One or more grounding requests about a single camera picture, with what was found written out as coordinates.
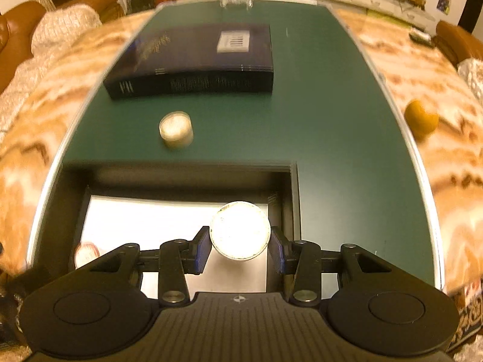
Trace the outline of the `black remote control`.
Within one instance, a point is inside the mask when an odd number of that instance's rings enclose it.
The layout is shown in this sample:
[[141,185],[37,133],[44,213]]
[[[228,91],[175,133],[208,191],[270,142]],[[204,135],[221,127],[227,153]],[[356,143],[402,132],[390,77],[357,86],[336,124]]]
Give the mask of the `black remote control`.
[[436,45],[433,43],[430,34],[422,32],[418,29],[412,28],[408,32],[409,38],[416,44],[420,44],[425,47],[435,48]]

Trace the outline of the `lace cover right sofa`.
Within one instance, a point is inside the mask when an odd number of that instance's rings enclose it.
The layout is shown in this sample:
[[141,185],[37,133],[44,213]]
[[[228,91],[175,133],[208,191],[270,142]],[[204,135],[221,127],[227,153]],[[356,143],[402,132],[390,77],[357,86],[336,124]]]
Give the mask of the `lace cover right sofa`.
[[480,103],[483,97],[483,62],[476,58],[468,58],[459,63],[457,68],[459,76],[468,84]]

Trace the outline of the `dark blue cardboard box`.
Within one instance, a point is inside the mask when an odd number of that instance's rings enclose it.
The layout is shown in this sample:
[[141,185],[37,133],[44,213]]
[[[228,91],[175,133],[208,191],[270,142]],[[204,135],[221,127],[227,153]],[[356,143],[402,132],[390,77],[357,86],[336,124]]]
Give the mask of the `dark blue cardboard box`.
[[266,24],[215,23],[142,30],[104,78],[111,99],[271,92]]

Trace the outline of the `white lace sofa cover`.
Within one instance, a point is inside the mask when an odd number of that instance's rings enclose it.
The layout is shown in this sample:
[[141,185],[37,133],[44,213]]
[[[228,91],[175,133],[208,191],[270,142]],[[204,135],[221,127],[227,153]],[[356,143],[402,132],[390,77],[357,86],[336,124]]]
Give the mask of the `white lace sofa cover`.
[[22,2],[1,15],[1,135],[50,66],[85,32],[101,26],[86,4],[46,11]]

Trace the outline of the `open black tray box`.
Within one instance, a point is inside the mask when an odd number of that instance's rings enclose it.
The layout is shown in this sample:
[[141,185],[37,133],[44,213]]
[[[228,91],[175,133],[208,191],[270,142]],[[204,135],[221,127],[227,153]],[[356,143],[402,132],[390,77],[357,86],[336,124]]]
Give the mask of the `open black tray box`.
[[125,243],[157,250],[193,238],[235,201],[266,210],[290,240],[300,237],[295,163],[63,161],[44,190],[27,261],[59,277],[76,269],[80,243],[94,243],[101,255]]

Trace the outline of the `cream round container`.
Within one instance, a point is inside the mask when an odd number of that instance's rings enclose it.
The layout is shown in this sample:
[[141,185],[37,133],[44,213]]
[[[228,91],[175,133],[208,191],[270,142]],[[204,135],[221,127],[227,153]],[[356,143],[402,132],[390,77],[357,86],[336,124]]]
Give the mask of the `cream round container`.
[[165,115],[159,123],[162,141],[170,149],[183,148],[190,145],[194,138],[192,120],[182,111]]

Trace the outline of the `round container red label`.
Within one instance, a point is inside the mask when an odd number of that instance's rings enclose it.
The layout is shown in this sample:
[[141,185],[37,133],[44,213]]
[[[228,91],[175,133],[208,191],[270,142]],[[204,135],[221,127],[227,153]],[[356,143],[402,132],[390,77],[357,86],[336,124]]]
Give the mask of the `round container red label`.
[[78,269],[88,263],[96,260],[101,254],[94,243],[85,242],[80,243],[75,249],[74,263],[75,268]]

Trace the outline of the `orange fruit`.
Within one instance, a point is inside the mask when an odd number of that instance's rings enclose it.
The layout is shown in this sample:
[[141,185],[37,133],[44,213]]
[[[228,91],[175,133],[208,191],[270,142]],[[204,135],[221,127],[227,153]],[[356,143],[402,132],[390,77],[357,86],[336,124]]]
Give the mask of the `orange fruit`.
[[422,102],[411,100],[405,108],[405,121],[416,141],[424,141],[439,124],[439,114],[427,112]]

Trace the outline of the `brown leather sofa right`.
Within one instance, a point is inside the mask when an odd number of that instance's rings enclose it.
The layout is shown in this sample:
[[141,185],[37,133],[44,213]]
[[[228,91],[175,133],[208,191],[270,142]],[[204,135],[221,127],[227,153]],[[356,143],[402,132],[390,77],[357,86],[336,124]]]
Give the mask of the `brown leather sofa right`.
[[470,58],[482,60],[482,42],[460,26],[439,21],[432,41],[455,68]]

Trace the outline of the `round container white lid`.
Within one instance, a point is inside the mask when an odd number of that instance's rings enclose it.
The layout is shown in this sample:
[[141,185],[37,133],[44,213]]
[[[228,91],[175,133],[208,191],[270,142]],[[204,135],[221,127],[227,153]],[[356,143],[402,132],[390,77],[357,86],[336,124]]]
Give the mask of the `round container white lid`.
[[232,261],[258,257],[267,248],[270,235],[267,211],[246,201],[223,205],[210,224],[212,246]]

